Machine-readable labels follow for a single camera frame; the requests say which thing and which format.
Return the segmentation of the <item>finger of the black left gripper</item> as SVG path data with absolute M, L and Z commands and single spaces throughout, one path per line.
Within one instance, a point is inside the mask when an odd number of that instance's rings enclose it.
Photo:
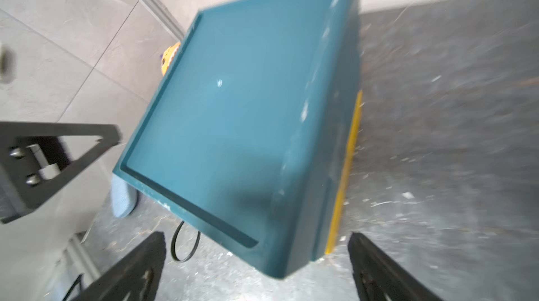
M 72 158 L 65 137 L 96 138 L 95 145 Z M 1 122 L 1 222 L 35 212 L 64 186 L 119 144 L 112 124 Z

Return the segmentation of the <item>teal and yellow drawer box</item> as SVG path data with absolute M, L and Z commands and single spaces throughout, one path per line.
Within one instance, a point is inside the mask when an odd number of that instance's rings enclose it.
M 268 277 L 320 258 L 360 91 L 358 6 L 200 11 L 115 175 Z

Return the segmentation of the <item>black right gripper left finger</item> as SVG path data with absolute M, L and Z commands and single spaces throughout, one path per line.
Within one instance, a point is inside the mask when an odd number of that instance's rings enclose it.
M 163 232 L 153 232 L 76 300 L 154 300 L 166 259 Z

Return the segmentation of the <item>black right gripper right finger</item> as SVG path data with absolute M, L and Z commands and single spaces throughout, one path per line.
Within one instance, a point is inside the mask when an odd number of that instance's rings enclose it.
M 441 300 L 364 234 L 351 234 L 348 253 L 360 300 Z

